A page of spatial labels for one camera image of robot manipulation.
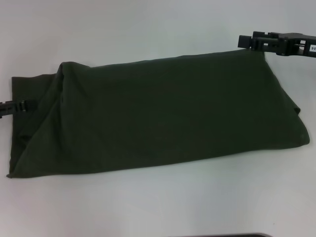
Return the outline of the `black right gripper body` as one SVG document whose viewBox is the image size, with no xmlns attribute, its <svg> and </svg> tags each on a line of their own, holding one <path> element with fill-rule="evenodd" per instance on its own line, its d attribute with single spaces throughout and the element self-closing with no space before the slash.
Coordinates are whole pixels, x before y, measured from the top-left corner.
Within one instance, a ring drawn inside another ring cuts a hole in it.
<svg viewBox="0 0 316 237">
<path fill-rule="evenodd" d="M 280 56 L 316 56 L 316 37 L 300 33 L 285 33 L 278 36 Z"/>
</svg>

